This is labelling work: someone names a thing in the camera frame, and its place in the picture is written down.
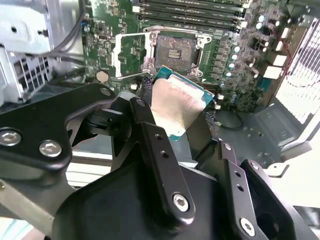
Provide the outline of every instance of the screw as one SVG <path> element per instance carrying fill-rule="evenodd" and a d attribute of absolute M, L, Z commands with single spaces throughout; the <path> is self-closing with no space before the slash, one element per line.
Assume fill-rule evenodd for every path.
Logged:
<path fill-rule="evenodd" d="M 255 163 L 255 162 L 251 162 L 251 166 L 255 169 L 255 170 L 258 170 L 259 169 L 259 167 L 258 167 L 258 165 Z"/>
<path fill-rule="evenodd" d="M 156 38 L 157 38 L 157 35 L 156 35 L 155 33 L 151 33 L 151 34 L 150 34 L 150 38 L 151 38 L 151 39 L 156 39 Z"/>
<path fill-rule="evenodd" d="M 181 212 L 186 212 L 189 209 L 187 199 L 181 194 L 176 193 L 173 195 L 173 203 Z"/>
<path fill-rule="evenodd" d="M 46 157 L 55 158 L 61 154 L 62 148 L 56 141 L 48 140 L 40 144 L 39 151 Z"/>
<path fill-rule="evenodd" d="M 141 99 L 137 99 L 136 102 L 137 102 L 140 106 L 142 106 L 142 107 L 145 107 L 145 106 L 146 106 L 145 102 L 142 101 Z"/>
<path fill-rule="evenodd" d="M 231 150 L 231 146 L 230 146 L 228 143 L 225 143 L 225 144 L 224 144 L 224 147 L 225 147 L 226 149 L 228 149 L 229 151 Z"/>
<path fill-rule="evenodd" d="M 85 31 L 86 33 L 88 33 L 88 32 L 90 31 L 90 27 L 84 26 L 84 27 L 83 27 L 83 31 Z"/>
<path fill-rule="evenodd" d="M 110 96 L 110 95 L 111 95 L 111 93 L 109 92 L 109 90 L 106 89 L 106 88 L 101 88 L 100 91 L 101 91 L 102 94 L 104 94 L 104 95 L 106 95 L 106 96 Z"/>
<path fill-rule="evenodd" d="M 21 135 L 16 131 L 4 130 L 0 132 L 0 145 L 11 147 L 21 141 Z"/>
<path fill-rule="evenodd" d="M 240 224 L 241 224 L 241 227 L 243 228 L 243 230 L 250 236 L 250 237 L 253 237 L 254 235 L 256 235 L 256 232 L 255 232 L 255 228 L 254 226 L 252 225 L 251 222 L 249 222 L 248 219 L 246 218 L 240 218 Z"/>
<path fill-rule="evenodd" d="M 154 69 L 154 68 L 155 68 L 155 65 L 153 63 L 148 64 L 148 69 Z"/>

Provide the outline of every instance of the cable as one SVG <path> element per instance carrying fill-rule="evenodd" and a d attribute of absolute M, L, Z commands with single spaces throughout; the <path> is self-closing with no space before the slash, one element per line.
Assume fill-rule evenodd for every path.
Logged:
<path fill-rule="evenodd" d="M 57 76 L 56 78 L 52 79 L 49 81 L 49 85 L 58 85 L 62 82 L 64 82 L 67 79 L 75 78 L 75 77 L 80 77 L 86 74 L 85 68 L 77 68 L 75 70 L 72 70 L 70 72 L 67 72 L 66 74 Z"/>
<path fill-rule="evenodd" d="M 71 45 L 67 48 L 67 49 L 65 49 L 65 50 L 62 50 L 62 51 L 60 51 L 61 53 L 68 53 L 71 49 L 73 49 L 74 48 L 74 46 L 76 45 L 76 43 L 77 43 L 77 38 L 78 38 L 78 35 L 81 33 L 81 27 L 78 29 L 78 31 L 76 32 L 76 34 L 75 34 L 75 36 L 74 36 L 74 38 L 73 38 L 73 41 L 72 41 L 72 43 L 71 43 Z"/>
<path fill-rule="evenodd" d="M 220 128 L 223 128 L 223 129 L 226 129 L 226 130 L 230 130 L 230 131 L 238 131 L 238 130 L 241 130 L 244 126 L 244 121 L 242 120 L 242 118 L 240 117 L 240 115 L 236 112 L 236 111 L 233 111 L 233 113 L 235 114 L 236 118 L 240 121 L 240 125 L 239 126 L 226 126 L 226 125 L 223 125 L 221 122 L 219 121 L 216 121 L 215 124 L 217 126 L 219 126 Z"/>
<path fill-rule="evenodd" d="M 55 59 L 57 60 L 58 62 L 69 62 L 69 63 L 74 63 L 74 64 L 77 64 L 77 65 L 81 65 L 81 66 L 84 66 L 85 65 L 85 62 L 81 59 L 77 59 L 77 58 L 73 58 L 73 57 L 69 57 L 67 54 L 66 56 L 49 56 L 49 58 L 51 59 Z"/>
<path fill-rule="evenodd" d="M 66 38 L 58 46 L 56 46 L 53 50 L 41 53 L 41 54 L 37 55 L 36 57 L 49 57 L 49 56 L 58 54 L 60 51 L 65 53 L 65 51 L 63 51 L 63 48 L 73 38 L 77 37 L 77 35 L 78 35 L 78 33 L 79 33 L 79 31 L 80 31 L 80 29 L 82 27 L 83 19 L 85 18 L 85 15 L 86 15 L 86 2 L 85 2 L 85 0 L 81 0 L 81 2 L 82 2 L 82 13 L 80 14 L 80 17 L 78 18 L 78 20 L 76 21 L 75 25 L 73 26 L 73 28 L 70 31 L 70 33 L 66 36 Z"/>

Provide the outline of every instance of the bolt head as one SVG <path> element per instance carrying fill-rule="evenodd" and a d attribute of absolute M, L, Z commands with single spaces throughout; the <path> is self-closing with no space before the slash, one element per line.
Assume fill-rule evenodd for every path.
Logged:
<path fill-rule="evenodd" d="M 46 157 L 57 157 L 61 154 L 62 148 L 56 141 L 48 140 L 40 144 L 39 151 Z"/>
<path fill-rule="evenodd" d="M 151 38 L 151 39 L 156 39 L 156 38 L 157 38 L 157 35 L 156 35 L 155 33 L 151 33 L 151 34 L 150 34 L 150 38 Z"/>
<path fill-rule="evenodd" d="M 148 69 L 154 69 L 154 68 L 155 68 L 155 65 L 153 63 L 148 64 Z"/>
<path fill-rule="evenodd" d="M 0 145 L 14 146 L 20 143 L 21 135 L 13 130 L 4 130 L 0 132 Z"/>
<path fill-rule="evenodd" d="M 240 218 L 240 225 L 242 229 L 250 236 L 253 237 L 256 235 L 256 231 L 252 223 L 246 218 Z"/>
<path fill-rule="evenodd" d="M 232 149 L 231 146 L 228 143 L 224 143 L 224 147 L 228 149 L 229 151 Z"/>
<path fill-rule="evenodd" d="M 173 203 L 181 212 L 186 212 L 189 209 L 188 200 L 181 194 L 173 195 Z"/>
<path fill-rule="evenodd" d="M 250 164 L 255 170 L 259 169 L 258 165 L 255 162 L 252 161 Z"/>

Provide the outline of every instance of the white surface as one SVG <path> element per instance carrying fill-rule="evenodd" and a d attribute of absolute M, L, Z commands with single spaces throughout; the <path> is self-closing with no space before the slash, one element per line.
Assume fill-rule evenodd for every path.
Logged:
<path fill-rule="evenodd" d="M 282 178 L 271 178 L 273 189 L 293 206 L 320 208 L 320 150 L 316 146 L 286 161 L 290 166 Z"/>
<path fill-rule="evenodd" d="M 281 67 L 268 66 L 265 70 L 263 77 L 267 79 L 277 79 L 280 76 L 281 72 L 282 72 Z"/>

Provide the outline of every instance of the black cable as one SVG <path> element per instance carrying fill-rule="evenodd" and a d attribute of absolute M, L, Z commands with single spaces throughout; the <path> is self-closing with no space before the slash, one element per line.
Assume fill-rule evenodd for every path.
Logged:
<path fill-rule="evenodd" d="M 69 56 L 63 56 L 60 59 L 61 59 L 62 62 L 74 63 L 74 64 L 78 64 L 78 65 L 81 65 L 81 66 L 85 65 L 85 62 L 83 60 L 76 59 L 76 58 L 69 57 Z"/>
<path fill-rule="evenodd" d="M 58 45 L 56 46 L 53 50 L 41 53 L 37 55 L 36 57 L 49 57 L 49 56 L 54 56 L 55 54 L 58 54 L 59 52 L 63 52 L 63 48 L 74 38 L 77 37 L 80 29 L 81 29 L 81 24 L 85 18 L 86 15 L 86 2 L 85 0 L 81 0 L 82 2 L 82 9 L 80 7 L 80 17 L 76 21 L 75 25 L 73 26 L 72 30 L 69 32 L 69 34 L 66 36 L 66 38 Z"/>
<path fill-rule="evenodd" d="M 64 82 L 67 79 L 75 78 L 75 77 L 80 77 L 86 74 L 85 68 L 77 68 L 75 70 L 72 70 L 70 72 L 67 72 L 66 74 L 57 76 L 53 78 L 51 81 L 49 81 L 49 85 L 58 85 L 62 82 Z"/>
<path fill-rule="evenodd" d="M 242 120 L 242 118 L 240 117 L 240 115 L 236 112 L 236 111 L 233 111 L 233 113 L 235 114 L 236 118 L 239 120 L 240 122 L 240 125 L 238 126 L 226 126 L 226 125 L 223 125 L 221 122 L 219 121 L 216 121 L 216 125 L 223 128 L 223 129 L 226 129 L 226 130 L 230 130 L 230 131 L 238 131 L 238 130 L 241 130 L 244 126 L 244 121 Z"/>

